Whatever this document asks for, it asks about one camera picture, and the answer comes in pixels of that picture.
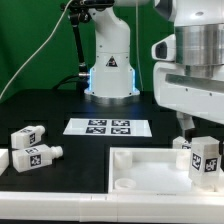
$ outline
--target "white container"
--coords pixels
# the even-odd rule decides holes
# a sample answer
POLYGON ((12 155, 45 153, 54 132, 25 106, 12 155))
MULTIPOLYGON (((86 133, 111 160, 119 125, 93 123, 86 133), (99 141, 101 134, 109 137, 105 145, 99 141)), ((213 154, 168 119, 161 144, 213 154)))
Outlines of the white container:
POLYGON ((25 149, 41 141, 43 126, 27 126, 11 135, 13 149, 25 149))
POLYGON ((39 145, 33 148, 12 152, 13 166, 18 172, 23 172, 52 164, 52 160, 63 155, 62 148, 39 145))
POLYGON ((0 219, 223 224, 224 172, 215 192, 192 189, 188 171, 176 169, 178 151, 111 148, 108 194, 1 192, 0 219), (114 154, 124 150, 133 155, 128 170, 114 163, 114 154))

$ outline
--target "white plastic part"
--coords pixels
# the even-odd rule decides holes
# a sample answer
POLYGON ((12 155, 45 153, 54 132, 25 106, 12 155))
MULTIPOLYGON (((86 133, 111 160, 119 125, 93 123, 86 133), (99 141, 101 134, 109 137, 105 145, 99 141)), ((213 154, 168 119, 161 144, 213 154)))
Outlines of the white plastic part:
POLYGON ((90 72, 88 97, 101 100, 139 95, 130 65, 130 28, 118 19, 113 8, 90 10, 96 28, 96 62, 90 72))
POLYGON ((109 195, 117 196, 118 222, 223 223, 223 172, 216 184, 219 192, 192 189, 188 172, 176 169, 177 153, 183 151, 111 148, 109 195), (133 166, 126 171, 117 169, 114 163, 115 153, 124 150, 133 154, 133 166), (117 190, 116 180, 122 178, 134 180, 136 188, 117 190))
POLYGON ((176 36, 174 34, 169 37, 161 40, 160 42, 154 44, 152 46, 152 58, 160 61, 175 61, 176 60, 176 36), (158 58, 156 56, 156 48, 159 44, 166 43, 167 46, 167 57, 166 58, 158 58))
POLYGON ((9 152, 8 149, 0 149, 0 176, 9 166, 9 152))
POLYGON ((191 160, 191 150, 181 150, 177 152, 176 168, 179 170, 189 170, 191 160))
POLYGON ((52 150, 52 159, 58 159, 63 156, 63 150, 61 146, 51 147, 52 150))
POLYGON ((118 169, 130 169, 132 167, 132 152, 120 151, 114 154, 115 167, 118 169))
POLYGON ((41 141, 45 133, 43 126, 27 126, 11 135, 13 149, 25 149, 41 141))
POLYGON ((184 132, 186 130, 195 128, 194 121, 193 121, 193 118, 191 115, 177 111, 177 119, 178 119, 180 127, 183 131, 183 136, 184 136, 184 132))
POLYGON ((64 135, 152 137, 147 120, 71 118, 64 135))
POLYGON ((173 149, 190 149, 191 143, 179 136, 173 140, 173 149))
POLYGON ((23 172, 51 165, 52 159, 62 155, 61 147, 49 148, 47 145, 15 150, 12 152, 13 166, 18 172, 23 172))
MULTIPOLYGON (((167 74, 184 76, 184 66, 168 62, 156 63, 154 94, 160 106, 224 124, 224 93, 170 83, 166 81, 167 74)), ((224 81, 224 66, 214 67, 212 80, 224 81)))
POLYGON ((0 219, 221 224, 223 208, 219 193, 0 194, 0 219))
POLYGON ((175 26, 200 26, 224 22, 224 0, 177 0, 175 26))
POLYGON ((193 138, 189 178, 199 187, 215 185, 220 166, 219 141, 212 137, 193 138))

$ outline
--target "black tabletop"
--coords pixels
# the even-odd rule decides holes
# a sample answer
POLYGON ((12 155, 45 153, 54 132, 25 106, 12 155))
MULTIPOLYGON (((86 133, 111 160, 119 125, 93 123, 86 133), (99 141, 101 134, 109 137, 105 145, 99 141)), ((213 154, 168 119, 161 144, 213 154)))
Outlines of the black tabletop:
MULTIPOLYGON (((224 126, 194 119, 196 136, 222 140, 224 126)), ((0 148, 8 148, 10 166, 0 177, 0 191, 107 193, 109 147, 171 148, 181 135, 176 112, 159 107, 152 92, 123 106, 89 102, 75 91, 25 90, 0 105, 0 148), (70 118, 148 120, 152 137, 65 136, 70 118), (62 146, 53 165, 18 173, 11 160, 10 135, 29 125, 43 125, 38 144, 62 146)))

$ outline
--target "white block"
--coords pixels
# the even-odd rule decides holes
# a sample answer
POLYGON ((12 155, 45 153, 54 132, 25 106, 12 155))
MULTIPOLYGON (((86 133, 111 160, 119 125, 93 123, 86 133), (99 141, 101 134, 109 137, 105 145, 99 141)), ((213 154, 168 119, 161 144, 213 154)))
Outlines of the white block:
POLYGON ((25 149, 41 141, 43 126, 27 126, 11 135, 13 149, 25 149))
POLYGON ((18 172, 51 165, 52 159, 63 155, 60 146, 49 148, 47 145, 39 145, 33 148, 20 149, 12 152, 13 166, 18 172))
POLYGON ((189 178, 201 187, 215 185, 221 165, 219 141, 212 137, 193 138, 191 151, 189 178))
POLYGON ((130 169, 132 167, 132 152, 128 150, 115 152, 114 163, 118 169, 130 169))
POLYGON ((173 149, 190 149, 191 144, 183 137, 178 137, 173 140, 173 149))

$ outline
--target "green backdrop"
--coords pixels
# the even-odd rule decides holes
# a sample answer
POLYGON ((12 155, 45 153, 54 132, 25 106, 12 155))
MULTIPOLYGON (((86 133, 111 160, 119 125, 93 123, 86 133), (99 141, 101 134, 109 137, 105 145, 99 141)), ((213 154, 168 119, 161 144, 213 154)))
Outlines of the green backdrop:
MULTIPOLYGON (((63 0, 0 0, 0 91, 30 55, 47 39, 58 21, 63 0)), ((131 65, 136 69, 135 8, 115 8, 115 14, 131 28, 131 65)), ((81 24, 83 50, 90 67, 95 62, 94 23, 81 24)), ((139 8, 140 62, 145 90, 152 90, 153 43, 173 31, 172 24, 153 10, 152 3, 139 8)), ((3 99, 22 89, 51 89, 62 78, 78 71, 72 28, 64 17, 51 42, 25 67, 3 99)), ((74 89, 74 84, 63 88, 74 89)))

